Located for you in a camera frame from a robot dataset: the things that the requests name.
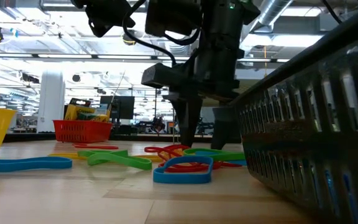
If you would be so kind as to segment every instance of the black cable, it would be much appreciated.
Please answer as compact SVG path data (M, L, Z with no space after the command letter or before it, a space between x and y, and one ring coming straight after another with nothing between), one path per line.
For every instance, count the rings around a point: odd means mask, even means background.
M328 4L327 0L321 0L321 2L326 6L328 12L330 13L330 15L335 19L335 21L338 24L342 23L342 20L335 14L334 10L332 9L332 7Z
M151 49L154 49L154 50L158 50L166 55L168 55L171 60L172 60L172 66L176 65L177 64L177 61L175 60L175 57L173 56L173 54L161 47L158 47L156 45L153 45L153 44L149 44L147 42L144 42L143 40L140 40L138 39L137 37L134 37L130 32L128 32L128 28L127 28L127 23L128 23L128 20L130 18L130 16L141 6L143 5L143 3L146 2L146 0L138 0L130 9L130 11L128 11L123 20L122 20L122 28L124 29L124 33L129 37L131 38L132 40L136 41L137 43L143 45L143 46L146 46L146 47L150 47Z
M201 31L201 29L197 29L196 32L189 39L185 39L185 40L177 40L177 39L169 36L168 34L164 34L164 37L167 38L168 40L174 42L177 45L186 46L186 45L190 45L190 44L194 43L197 40L198 35L200 34L200 31Z

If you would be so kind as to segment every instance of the wooden table surface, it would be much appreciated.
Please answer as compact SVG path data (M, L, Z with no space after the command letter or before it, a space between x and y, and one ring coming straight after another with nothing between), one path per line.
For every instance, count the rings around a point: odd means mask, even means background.
M105 142L145 154L145 146L164 142ZM195 144L194 147L208 147ZM242 151L228 144L228 151ZM3 144L0 159L75 152L56 141ZM294 204L283 200L243 168L213 171L200 185L153 183L149 170L118 164L89 167L74 161L67 170L0 173L0 223L313 223Z

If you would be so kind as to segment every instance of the green rubber band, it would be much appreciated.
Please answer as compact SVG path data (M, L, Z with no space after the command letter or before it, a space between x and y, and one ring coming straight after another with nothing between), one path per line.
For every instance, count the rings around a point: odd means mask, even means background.
M78 156L87 157L88 165L94 166L105 162L116 162L125 166L135 167L142 170L151 170L152 161L139 157L128 156L128 151L78 151Z
M214 161L231 161L231 160L244 160L246 159L246 156L243 152L225 152L221 150L216 149L186 149L183 151L183 154L185 156L195 156L194 153L197 151L204 151L204 152L214 152L217 153L215 155L208 155L208 157L211 157Z

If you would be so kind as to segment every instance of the blue rubber band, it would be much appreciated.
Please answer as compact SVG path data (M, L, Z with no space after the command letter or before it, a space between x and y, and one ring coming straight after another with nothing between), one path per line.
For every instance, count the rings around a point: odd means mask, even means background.
M0 159L0 172L29 169L68 169L73 166L71 159L63 157L35 157L29 159Z
M204 174L170 174L164 173L165 169L181 163L198 162L208 165L207 173ZM205 156L181 156L165 162L163 167L156 168L153 172L153 181L163 184L205 184L211 182L211 174L214 160Z
M216 155L217 153L215 152L206 152L206 151L197 151L196 156L210 156L210 155ZM231 164L237 164L240 166L246 166L247 165L247 161L245 159L243 160L234 160L234 161L225 161Z

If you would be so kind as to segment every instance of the red basket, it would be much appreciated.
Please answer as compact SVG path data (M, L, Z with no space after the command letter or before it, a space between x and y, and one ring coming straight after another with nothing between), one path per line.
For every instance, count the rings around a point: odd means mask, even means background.
M93 143L109 140L111 123L96 121L54 120L56 140L60 142Z

